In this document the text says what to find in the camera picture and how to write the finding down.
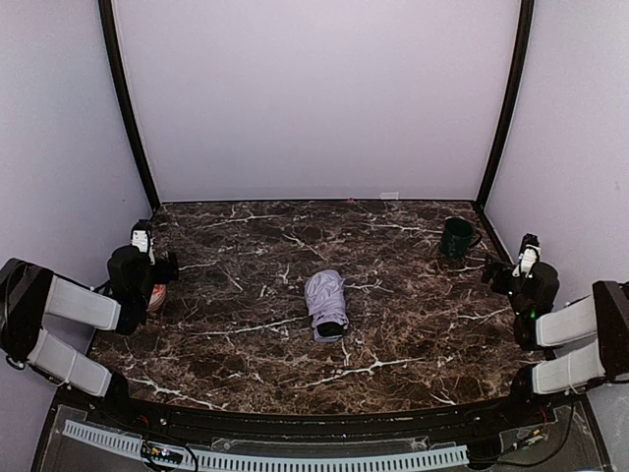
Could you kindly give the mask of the lavender and black folding umbrella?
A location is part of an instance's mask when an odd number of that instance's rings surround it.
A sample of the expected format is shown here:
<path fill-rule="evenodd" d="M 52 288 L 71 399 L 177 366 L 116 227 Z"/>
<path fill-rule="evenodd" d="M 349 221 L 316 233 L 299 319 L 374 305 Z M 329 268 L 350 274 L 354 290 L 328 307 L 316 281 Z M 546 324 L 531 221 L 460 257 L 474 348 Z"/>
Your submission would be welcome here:
<path fill-rule="evenodd" d="M 318 343 L 340 340 L 349 327 L 344 279 L 337 270 L 317 272 L 305 284 L 305 300 L 313 338 Z"/>

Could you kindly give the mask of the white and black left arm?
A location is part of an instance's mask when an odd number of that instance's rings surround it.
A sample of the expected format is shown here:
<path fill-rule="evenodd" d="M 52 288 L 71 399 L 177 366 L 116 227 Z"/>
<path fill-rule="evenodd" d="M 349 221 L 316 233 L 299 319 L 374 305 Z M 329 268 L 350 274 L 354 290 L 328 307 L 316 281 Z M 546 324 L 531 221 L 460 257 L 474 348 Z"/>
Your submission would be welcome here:
<path fill-rule="evenodd" d="M 107 262 L 109 280 L 88 288 L 53 270 L 12 258 L 1 268 L 1 350 L 17 370 L 31 367 L 61 385 L 96 398 L 127 398 L 119 375 L 53 335 L 46 315 L 130 335 L 146 321 L 157 285 L 179 278 L 178 258 L 152 259 L 133 245 L 115 250 Z"/>

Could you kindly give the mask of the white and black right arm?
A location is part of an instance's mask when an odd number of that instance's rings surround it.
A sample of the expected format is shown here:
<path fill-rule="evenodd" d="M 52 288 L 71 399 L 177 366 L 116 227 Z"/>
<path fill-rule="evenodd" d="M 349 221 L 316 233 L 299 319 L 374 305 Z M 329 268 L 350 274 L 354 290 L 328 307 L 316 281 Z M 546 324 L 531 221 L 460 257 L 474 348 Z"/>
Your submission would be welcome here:
<path fill-rule="evenodd" d="M 626 282 L 597 281 L 588 295 L 557 311 L 553 303 L 558 272 L 546 263 L 509 265 L 486 256 L 482 282 L 508 298 L 514 336 L 522 350 L 547 353 L 586 342 L 564 355 L 520 369 L 510 387 L 511 398 L 524 403 L 543 395 L 628 383 Z"/>

